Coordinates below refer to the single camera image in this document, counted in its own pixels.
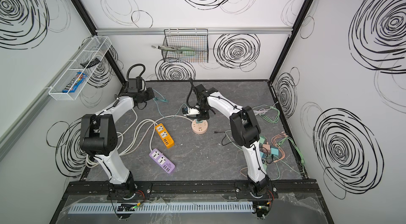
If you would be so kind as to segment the round pink power strip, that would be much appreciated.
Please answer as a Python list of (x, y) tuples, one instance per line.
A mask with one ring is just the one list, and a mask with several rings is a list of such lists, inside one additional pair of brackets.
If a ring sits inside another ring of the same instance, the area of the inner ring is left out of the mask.
[(205, 134), (208, 130), (208, 122), (206, 120), (198, 121), (195, 119), (191, 123), (191, 128), (195, 134)]

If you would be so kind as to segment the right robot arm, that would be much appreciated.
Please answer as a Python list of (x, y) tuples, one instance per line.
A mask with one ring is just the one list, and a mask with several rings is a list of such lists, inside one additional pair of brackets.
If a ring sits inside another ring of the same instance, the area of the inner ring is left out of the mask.
[(186, 99), (187, 107), (182, 113), (197, 122), (209, 120), (209, 112), (219, 111), (229, 118), (234, 142), (242, 148), (247, 163), (247, 179), (250, 193), (262, 197), (271, 184), (260, 156), (261, 129), (250, 106), (240, 106), (224, 97), (217, 89), (206, 89), (202, 84), (195, 86), (189, 79), (191, 89)]

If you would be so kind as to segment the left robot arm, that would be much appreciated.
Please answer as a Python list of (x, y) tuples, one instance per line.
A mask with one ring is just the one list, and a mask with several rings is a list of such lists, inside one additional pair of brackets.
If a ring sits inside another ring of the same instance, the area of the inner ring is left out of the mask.
[(113, 103), (102, 111), (86, 114), (81, 119), (80, 149), (101, 165), (108, 176), (108, 185), (115, 190), (127, 192), (129, 198), (136, 193), (136, 185), (131, 171), (119, 156), (115, 122), (138, 104), (153, 98), (152, 88), (145, 87), (141, 76), (130, 78), (124, 92)]

